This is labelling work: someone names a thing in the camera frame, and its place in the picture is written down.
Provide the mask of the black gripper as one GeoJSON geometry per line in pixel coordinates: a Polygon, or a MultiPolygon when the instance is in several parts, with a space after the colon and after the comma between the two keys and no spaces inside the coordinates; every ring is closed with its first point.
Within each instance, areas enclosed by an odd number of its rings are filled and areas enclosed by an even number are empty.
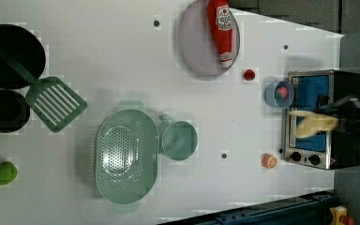
{"type": "Polygon", "coordinates": [[[346,96],[333,103],[318,106],[315,113],[339,113],[338,129],[360,137],[360,100],[357,96],[346,96]]]}

